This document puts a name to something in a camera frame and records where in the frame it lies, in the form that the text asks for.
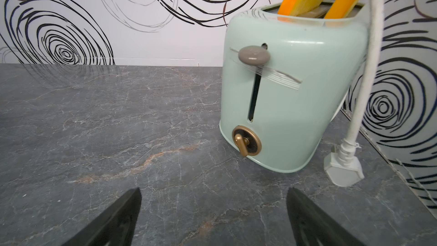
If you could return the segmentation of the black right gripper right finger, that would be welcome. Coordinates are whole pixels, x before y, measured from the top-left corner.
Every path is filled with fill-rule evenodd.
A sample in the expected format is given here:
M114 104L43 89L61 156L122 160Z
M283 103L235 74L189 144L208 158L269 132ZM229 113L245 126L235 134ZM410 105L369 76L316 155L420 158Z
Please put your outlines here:
M362 246L300 190L288 189L286 206L297 246Z

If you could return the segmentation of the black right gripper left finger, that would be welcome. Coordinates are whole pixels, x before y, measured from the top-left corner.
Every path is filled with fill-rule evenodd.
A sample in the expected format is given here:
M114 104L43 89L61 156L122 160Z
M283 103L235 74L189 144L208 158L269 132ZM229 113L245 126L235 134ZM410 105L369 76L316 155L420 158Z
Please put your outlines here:
M142 194L130 189L105 209L65 246L130 246L140 213Z

